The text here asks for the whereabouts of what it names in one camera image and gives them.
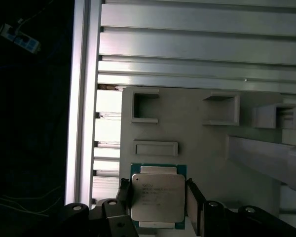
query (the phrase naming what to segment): white wire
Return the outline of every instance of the white wire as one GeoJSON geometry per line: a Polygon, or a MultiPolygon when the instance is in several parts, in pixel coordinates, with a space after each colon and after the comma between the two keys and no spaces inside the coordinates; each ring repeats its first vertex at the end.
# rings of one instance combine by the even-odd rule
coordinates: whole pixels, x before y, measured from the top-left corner
{"type": "Polygon", "coordinates": [[[59,188],[61,188],[61,186],[58,186],[58,187],[52,189],[51,191],[49,191],[48,193],[46,193],[45,195],[43,195],[41,197],[9,197],[7,195],[2,195],[2,196],[6,197],[6,198],[9,198],[9,199],[13,199],[13,200],[42,199],[42,198],[48,196],[50,193],[52,193],[53,191],[55,191],[55,190],[57,190],[59,188]]]}
{"type": "Polygon", "coordinates": [[[10,208],[10,209],[13,209],[13,210],[16,210],[16,211],[20,211],[20,212],[24,212],[24,213],[28,213],[28,214],[33,214],[33,215],[37,215],[37,216],[45,216],[45,217],[48,217],[48,215],[45,215],[45,214],[40,214],[40,213],[36,213],[36,212],[20,210],[18,208],[15,208],[15,207],[12,207],[12,206],[8,206],[8,205],[4,205],[4,204],[1,204],[1,203],[0,203],[0,206],[4,206],[4,207],[7,207],[7,208],[10,208]]]}
{"type": "Polygon", "coordinates": [[[51,3],[53,3],[54,0],[49,1],[49,3],[42,9],[40,10],[38,13],[35,13],[33,16],[29,17],[28,19],[24,20],[21,22],[21,24],[18,26],[18,28],[16,28],[16,33],[19,32],[20,28],[27,22],[29,22],[30,20],[32,20],[33,18],[37,17],[38,15],[40,15],[51,3]]]}
{"type": "Polygon", "coordinates": [[[43,213],[43,212],[46,212],[48,211],[49,209],[51,209],[54,205],[56,205],[58,202],[59,202],[60,198],[57,199],[57,201],[54,202],[54,204],[52,204],[49,208],[43,210],[43,211],[38,211],[36,213],[43,213]]]}
{"type": "Polygon", "coordinates": [[[17,204],[20,208],[22,208],[23,210],[25,210],[25,211],[29,211],[29,212],[34,212],[34,213],[43,213],[43,212],[46,212],[46,211],[48,211],[49,209],[51,209],[54,205],[56,205],[58,202],[59,202],[59,200],[60,200],[60,198],[58,198],[50,207],[48,207],[47,209],[45,209],[45,210],[43,210],[43,211],[30,211],[30,210],[28,210],[28,209],[26,209],[26,208],[24,208],[21,204],[19,204],[18,202],[16,202],[16,201],[11,201],[11,200],[8,200],[8,199],[4,199],[4,198],[1,198],[0,197],[0,199],[1,200],[3,200],[3,201],[8,201],[8,202],[12,202],[12,203],[14,203],[14,204],[17,204]]]}
{"type": "Polygon", "coordinates": [[[11,201],[11,200],[4,199],[4,198],[1,198],[1,197],[0,197],[0,199],[3,200],[3,201],[8,201],[8,202],[15,203],[15,204],[17,204],[20,208],[22,208],[23,210],[25,210],[25,211],[29,211],[28,209],[24,208],[21,204],[17,203],[16,201],[11,201]]]}

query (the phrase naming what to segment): cable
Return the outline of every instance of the cable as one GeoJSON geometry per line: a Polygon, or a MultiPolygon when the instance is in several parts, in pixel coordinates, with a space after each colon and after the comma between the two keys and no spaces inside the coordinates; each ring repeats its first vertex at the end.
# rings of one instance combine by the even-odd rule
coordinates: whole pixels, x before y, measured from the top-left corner
{"type": "Polygon", "coordinates": [[[56,44],[56,46],[54,47],[53,51],[43,60],[40,60],[36,63],[30,63],[30,64],[12,64],[12,65],[1,66],[0,70],[5,69],[5,68],[28,67],[28,66],[35,66],[35,65],[43,64],[57,52],[57,50],[61,46],[62,41],[64,39],[65,39],[65,34],[63,34],[62,37],[60,37],[60,39],[59,39],[58,43],[56,44]]]}
{"type": "Polygon", "coordinates": [[[11,201],[11,200],[4,199],[4,198],[1,198],[1,197],[0,197],[0,199],[3,200],[3,201],[8,201],[8,202],[12,202],[12,203],[14,203],[14,204],[17,204],[17,205],[18,205],[20,208],[22,208],[23,210],[25,210],[25,211],[29,211],[28,209],[24,208],[21,204],[17,203],[16,201],[11,201]]]}
{"type": "Polygon", "coordinates": [[[54,205],[56,205],[58,202],[60,201],[60,198],[57,199],[57,201],[54,202],[54,204],[52,204],[49,208],[43,210],[43,211],[38,211],[36,213],[43,213],[43,212],[46,212],[48,211],[49,209],[51,209],[54,205]]]}
{"type": "Polygon", "coordinates": [[[3,201],[8,201],[8,202],[12,202],[12,203],[14,203],[14,204],[17,204],[20,208],[22,208],[23,210],[25,210],[25,211],[29,211],[29,212],[34,212],[34,213],[43,213],[43,212],[46,212],[46,211],[48,211],[49,209],[51,209],[54,205],[56,205],[59,201],[60,201],[60,198],[58,198],[50,207],[48,207],[47,209],[45,209],[45,210],[43,210],[43,211],[30,211],[30,210],[28,210],[28,209],[26,209],[26,208],[24,208],[21,204],[19,204],[18,202],[16,202],[16,201],[11,201],[11,200],[8,200],[8,199],[4,199],[4,198],[1,198],[0,197],[0,199],[1,200],[3,200],[3,201]]]}
{"type": "Polygon", "coordinates": [[[29,17],[28,19],[22,21],[21,24],[16,28],[16,31],[15,31],[15,32],[18,33],[19,30],[21,29],[21,27],[22,27],[25,23],[29,22],[29,21],[32,20],[33,18],[35,18],[35,17],[37,17],[38,15],[40,15],[40,14],[41,14],[41,13],[47,8],[47,7],[48,7],[49,5],[51,5],[53,2],[54,2],[54,0],[49,1],[49,3],[48,3],[45,7],[43,7],[42,10],[40,10],[40,11],[37,12],[37,13],[35,13],[33,16],[29,17]]]}
{"type": "Polygon", "coordinates": [[[28,213],[28,214],[33,214],[33,215],[37,215],[37,216],[45,216],[45,217],[48,217],[48,215],[45,215],[45,214],[40,214],[40,213],[31,212],[31,211],[20,210],[18,208],[15,208],[15,207],[12,207],[12,206],[8,206],[8,205],[4,205],[4,204],[1,204],[1,203],[0,203],[0,206],[4,206],[6,208],[10,208],[10,209],[13,209],[13,210],[16,210],[16,211],[20,211],[20,212],[24,212],[24,213],[28,213]]]}
{"type": "Polygon", "coordinates": [[[23,199],[23,200],[42,199],[42,198],[48,196],[48,195],[51,194],[53,191],[55,191],[55,190],[57,190],[57,189],[59,189],[59,188],[61,188],[61,186],[58,186],[58,187],[52,189],[51,191],[49,191],[48,193],[46,193],[45,195],[43,195],[43,196],[41,196],[41,197],[9,197],[9,196],[7,196],[7,195],[2,195],[2,196],[6,197],[6,198],[9,198],[9,199],[13,199],[13,200],[22,200],[22,199],[23,199]]]}

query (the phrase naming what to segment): black mechanical arm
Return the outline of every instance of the black mechanical arm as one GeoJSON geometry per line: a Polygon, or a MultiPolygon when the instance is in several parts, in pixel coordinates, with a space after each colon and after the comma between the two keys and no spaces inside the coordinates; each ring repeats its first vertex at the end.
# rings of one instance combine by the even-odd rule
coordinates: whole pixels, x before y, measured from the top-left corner
{"type": "MultiPolygon", "coordinates": [[[[191,179],[185,188],[186,214],[197,236],[296,237],[296,228],[258,207],[243,206],[232,212],[219,202],[206,200],[191,179]]],[[[101,200],[92,210],[84,204],[68,204],[23,236],[138,237],[128,215],[132,196],[131,182],[122,179],[116,199],[101,200]]]]}

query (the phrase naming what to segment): screw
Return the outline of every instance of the screw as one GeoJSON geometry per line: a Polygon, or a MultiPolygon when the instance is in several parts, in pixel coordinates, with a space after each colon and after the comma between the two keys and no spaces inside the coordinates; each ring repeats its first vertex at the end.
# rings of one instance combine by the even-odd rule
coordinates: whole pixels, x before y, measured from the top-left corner
{"type": "Polygon", "coordinates": [[[82,208],[81,206],[75,206],[75,207],[74,207],[74,210],[75,210],[75,211],[79,211],[79,210],[81,210],[81,208],[82,208]]]}
{"type": "Polygon", "coordinates": [[[108,201],[108,204],[109,204],[109,205],[115,205],[115,204],[117,204],[117,202],[114,201],[114,200],[111,200],[111,201],[108,201]]]}
{"type": "Polygon", "coordinates": [[[212,206],[212,207],[218,206],[217,202],[214,202],[214,201],[211,201],[209,203],[209,205],[212,206]]]}
{"type": "Polygon", "coordinates": [[[255,210],[253,208],[251,208],[251,207],[247,207],[246,211],[249,212],[249,213],[255,213],[255,210]]]}

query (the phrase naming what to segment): power strip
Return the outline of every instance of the power strip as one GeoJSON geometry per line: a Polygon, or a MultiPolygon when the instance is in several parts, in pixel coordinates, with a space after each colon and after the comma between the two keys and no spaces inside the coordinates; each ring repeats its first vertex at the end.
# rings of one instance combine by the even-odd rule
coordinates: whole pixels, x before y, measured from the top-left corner
{"type": "Polygon", "coordinates": [[[37,52],[40,51],[39,41],[20,31],[15,35],[14,33],[11,33],[9,30],[10,28],[12,28],[12,26],[4,24],[0,29],[0,35],[33,54],[37,54],[37,52]]]}

